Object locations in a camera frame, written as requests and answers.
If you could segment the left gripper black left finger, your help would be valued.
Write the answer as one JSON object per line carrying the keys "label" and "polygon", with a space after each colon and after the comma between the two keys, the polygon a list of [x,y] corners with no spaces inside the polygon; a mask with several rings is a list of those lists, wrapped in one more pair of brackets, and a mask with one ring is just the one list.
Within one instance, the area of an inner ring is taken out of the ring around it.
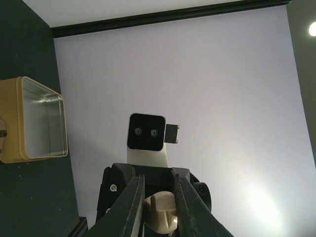
{"label": "left gripper black left finger", "polygon": [[116,202],[95,225],[86,237],[137,237],[142,223],[145,201],[145,177],[134,177]]}

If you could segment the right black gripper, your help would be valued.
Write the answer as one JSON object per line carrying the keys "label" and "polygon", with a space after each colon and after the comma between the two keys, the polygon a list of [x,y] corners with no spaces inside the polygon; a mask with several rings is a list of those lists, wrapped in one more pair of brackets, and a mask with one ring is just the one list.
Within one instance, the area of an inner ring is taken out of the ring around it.
{"label": "right black gripper", "polygon": [[144,175],[145,198],[147,198],[162,191],[172,193],[176,174],[182,174],[189,180],[206,207],[211,210],[211,195],[208,186],[200,182],[189,169],[114,163],[111,167],[107,167],[103,173],[96,221],[101,219],[107,210],[112,207],[133,177]]}

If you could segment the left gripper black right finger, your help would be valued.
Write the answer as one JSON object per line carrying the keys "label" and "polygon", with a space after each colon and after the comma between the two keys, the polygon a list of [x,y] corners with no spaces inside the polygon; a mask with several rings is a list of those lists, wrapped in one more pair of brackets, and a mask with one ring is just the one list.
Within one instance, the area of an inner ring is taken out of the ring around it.
{"label": "left gripper black right finger", "polygon": [[232,234],[212,215],[189,180],[174,177],[177,212],[176,237],[231,237]]}

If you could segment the light chess piece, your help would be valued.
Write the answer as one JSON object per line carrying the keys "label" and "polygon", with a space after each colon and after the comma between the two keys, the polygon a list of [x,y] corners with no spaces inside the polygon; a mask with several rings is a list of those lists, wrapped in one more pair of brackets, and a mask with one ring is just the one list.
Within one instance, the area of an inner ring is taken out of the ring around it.
{"label": "light chess piece", "polygon": [[175,195],[157,192],[145,199],[144,222],[155,233],[171,235],[178,227]]}

